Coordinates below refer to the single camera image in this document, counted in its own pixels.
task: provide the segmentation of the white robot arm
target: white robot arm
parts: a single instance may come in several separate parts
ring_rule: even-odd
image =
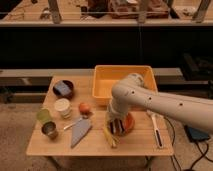
[[[112,117],[125,116],[130,106],[136,105],[213,133],[213,100],[148,90],[137,73],[117,82],[112,88],[112,96],[108,105]]]

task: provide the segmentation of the brown egg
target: brown egg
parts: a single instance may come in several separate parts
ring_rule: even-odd
[[[91,107],[88,103],[82,102],[78,105],[78,109],[82,115],[89,115],[91,113]]]

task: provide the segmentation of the floor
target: floor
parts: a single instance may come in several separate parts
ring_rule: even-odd
[[[35,124],[35,114],[41,108],[41,103],[0,103],[0,171],[39,171],[56,169],[44,157],[26,156],[25,151]],[[183,130],[183,125],[170,120],[175,127],[176,139],[174,144],[175,155],[182,170],[188,169],[200,153],[194,144],[191,144]],[[208,157],[213,159],[213,140],[209,140]],[[144,157],[119,158],[56,158],[61,165],[73,171],[139,171],[143,170]],[[213,170],[213,163],[206,159],[199,161],[195,167],[197,171]],[[175,170],[170,157],[157,157],[153,160],[151,170]]]

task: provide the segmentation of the utensil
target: utensil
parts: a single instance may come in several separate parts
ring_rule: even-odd
[[[71,148],[74,148],[91,128],[92,124],[89,119],[82,119],[74,124],[72,129]]]
[[[154,126],[154,133],[155,133],[155,139],[156,139],[156,142],[157,142],[157,146],[158,146],[158,148],[163,148],[162,138],[161,138],[161,135],[160,135],[159,128],[157,126],[157,122],[156,122],[156,113],[152,112],[150,110],[147,110],[147,114],[152,119],[152,123],[153,123],[153,126]]]
[[[67,129],[69,129],[70,127],[74,126],[75,124],[77,124],[78,122],[80,122],[83,119],[87,119],[88,116],[87,115],[81,115],[80,117],[76,118],[71,124],[67,125],[64,127],[64,131],[66,131]]]

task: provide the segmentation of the box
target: box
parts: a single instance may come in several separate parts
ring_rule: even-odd
[[[150,66],[145,65],[97,65],[93,77],[92,96],[98,105],[108,105],[112,98],[112,86],[130,73],[141,74],[146,88],[157,91],[154,74]]]

